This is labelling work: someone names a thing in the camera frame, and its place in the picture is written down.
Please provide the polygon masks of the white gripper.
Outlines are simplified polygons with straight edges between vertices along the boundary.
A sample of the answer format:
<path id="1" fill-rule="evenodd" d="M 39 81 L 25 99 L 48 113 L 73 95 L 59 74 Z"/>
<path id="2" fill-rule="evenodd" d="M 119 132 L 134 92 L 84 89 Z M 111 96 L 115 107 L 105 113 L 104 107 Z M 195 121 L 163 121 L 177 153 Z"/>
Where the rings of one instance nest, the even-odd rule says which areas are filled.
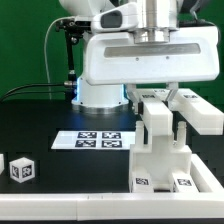
<path id="1" fill-rule="evenodd" d="M 168 83 L 166 101 L 171 102 L 177 82 L 216 79 L 218 40 L 215 26 L 181 28 L 170 34 L 167 43 L 136 44 L 128 32 L 97 34 L 86 47 L 84 75 L 91 85 L 127 84 L 133 111 L 142 114 L 135 84 Z"/>

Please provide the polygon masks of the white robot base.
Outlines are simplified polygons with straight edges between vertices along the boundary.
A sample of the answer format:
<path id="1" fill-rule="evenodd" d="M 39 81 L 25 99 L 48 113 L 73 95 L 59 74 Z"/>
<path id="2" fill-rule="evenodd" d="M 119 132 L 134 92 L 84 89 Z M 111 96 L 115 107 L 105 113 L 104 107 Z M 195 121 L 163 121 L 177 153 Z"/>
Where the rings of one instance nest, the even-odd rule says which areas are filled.
<path id="1" fill-rule="evenodd" d="M 87 83 L 84 77 L 77 80 L 76 97 L 71 101 L 74 111 L 86 114 L 113 114 L 128 108 L 123 85 Z"/>

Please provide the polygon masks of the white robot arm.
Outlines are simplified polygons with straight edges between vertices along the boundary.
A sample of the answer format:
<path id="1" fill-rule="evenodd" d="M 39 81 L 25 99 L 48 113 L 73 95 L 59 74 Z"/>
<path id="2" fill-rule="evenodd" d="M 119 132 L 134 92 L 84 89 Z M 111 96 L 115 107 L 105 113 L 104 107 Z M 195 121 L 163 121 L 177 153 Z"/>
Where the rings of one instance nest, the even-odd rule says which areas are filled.
<path id="1" fill-rule="evenodd" d="M 218 28 L 194 15 L 206 0 L 59 0 L 84 39 L 75 108 L 113 111 L 132 100 L 137 84 L 214 80 Z"/>

